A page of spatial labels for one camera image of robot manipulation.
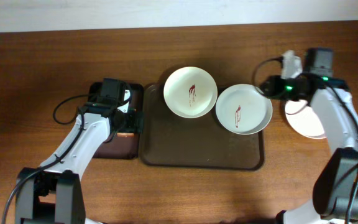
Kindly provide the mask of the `green and orange sponge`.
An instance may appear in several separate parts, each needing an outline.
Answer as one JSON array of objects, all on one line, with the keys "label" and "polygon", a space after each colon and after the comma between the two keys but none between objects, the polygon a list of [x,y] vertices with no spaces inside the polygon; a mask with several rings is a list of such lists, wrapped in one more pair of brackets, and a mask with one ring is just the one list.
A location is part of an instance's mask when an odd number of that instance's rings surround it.
[{"label": "green and orange sponge", "polygon": [[133,136],[133,133],[117,133],[116,136],[120,137],[120,138],[129,138],[131,136]]}]

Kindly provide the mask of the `white plate bottom stained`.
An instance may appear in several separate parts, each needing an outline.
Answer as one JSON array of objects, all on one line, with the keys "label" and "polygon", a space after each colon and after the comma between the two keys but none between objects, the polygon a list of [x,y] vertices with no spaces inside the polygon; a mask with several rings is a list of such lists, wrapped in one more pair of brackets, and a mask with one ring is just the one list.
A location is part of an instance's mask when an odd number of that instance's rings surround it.
[{"label": "white plate bottom stained", "polygon": [[321,121],[307,101],[287,101],[284,106],[289,125],[300,135],[311,139],[325,139]]}]

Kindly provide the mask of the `white plate stained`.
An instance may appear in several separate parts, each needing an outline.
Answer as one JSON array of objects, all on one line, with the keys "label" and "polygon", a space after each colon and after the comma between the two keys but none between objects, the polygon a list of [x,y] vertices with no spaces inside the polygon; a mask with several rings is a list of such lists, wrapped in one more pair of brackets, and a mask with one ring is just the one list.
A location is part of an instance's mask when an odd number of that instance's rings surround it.
[{"label": "white plate stained", "polygon": [[300,135],[311,139],[325,139],[321,121],[307,101],[287,101],[284,106],[289,125]]},{"label": "white plate stained", "polygon": [[174,71],[163,87],[168,108],[182,118],[199,118],[208,113],[218,98],[214,78],[198,67],[183,67]]}]

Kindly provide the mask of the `white plate top stained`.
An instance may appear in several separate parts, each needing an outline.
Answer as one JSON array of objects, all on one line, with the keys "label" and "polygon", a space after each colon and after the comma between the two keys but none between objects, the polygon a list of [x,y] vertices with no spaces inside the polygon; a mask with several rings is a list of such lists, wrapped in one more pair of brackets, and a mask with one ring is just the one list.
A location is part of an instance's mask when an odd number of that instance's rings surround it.
[{"label": "white plate top stained", "polygon": [[182,118],[199,118],[208,113],[218,98],[214,78],[198,67],[183,67],[174,71],[163,87],[168,108]]}]

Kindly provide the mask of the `pale green plate stained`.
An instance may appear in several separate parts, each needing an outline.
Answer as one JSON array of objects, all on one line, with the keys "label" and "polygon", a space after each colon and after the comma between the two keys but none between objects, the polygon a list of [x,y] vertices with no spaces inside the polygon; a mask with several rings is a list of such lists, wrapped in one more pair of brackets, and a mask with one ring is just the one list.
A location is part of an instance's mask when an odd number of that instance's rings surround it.
[{"label": "pale green plate stained", "polygon": [[272,102],[249,84],[238,84],[225,89],[215,106],[220,124],[228,131],[251,135],[263,130],[272,119]]}]

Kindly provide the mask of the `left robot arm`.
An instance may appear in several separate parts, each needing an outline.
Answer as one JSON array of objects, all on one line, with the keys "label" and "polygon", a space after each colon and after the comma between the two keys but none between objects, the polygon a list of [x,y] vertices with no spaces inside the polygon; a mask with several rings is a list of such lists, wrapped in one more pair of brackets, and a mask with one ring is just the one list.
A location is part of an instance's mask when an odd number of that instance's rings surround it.
[{"label": "left robot arm", "polygon": [[73,127],[55,152],[37,168],[17,176],[1,218],[15,203],[15,223],[92,223],[86,216],[81,178],[96,151],[125,130],[138,132],[130,108],[132,85],[112,78],[95,84],[87,102],[68,121]]}]

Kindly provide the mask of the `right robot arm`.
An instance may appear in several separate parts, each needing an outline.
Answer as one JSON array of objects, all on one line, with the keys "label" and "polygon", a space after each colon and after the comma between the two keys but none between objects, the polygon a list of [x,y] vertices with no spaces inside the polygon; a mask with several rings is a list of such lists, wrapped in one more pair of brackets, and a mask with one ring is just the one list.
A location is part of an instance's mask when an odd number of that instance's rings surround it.
[{"label": "right robot arm", "polygon": [[281,74],[269,76],[257,91],[271,100],[305,100],[332,154],[312,199],[281,211],[275,223],[358,223],[358,115],[346,81],[333,77],[333,50],[310,48],[304,59],[289,50],[274,60]]}]

